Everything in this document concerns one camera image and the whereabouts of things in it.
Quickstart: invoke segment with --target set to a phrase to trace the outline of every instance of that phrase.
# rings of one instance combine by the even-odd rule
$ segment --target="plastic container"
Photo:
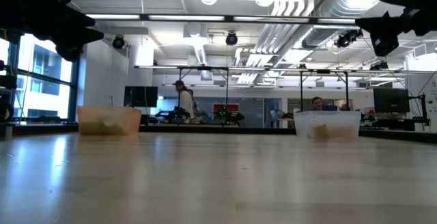
[[[305,111],[294,114],[298,138],[358,139],[360,111]]]
[[[141,111],[130,107],[78,107],[81,135],[133,135],[138,133]]]

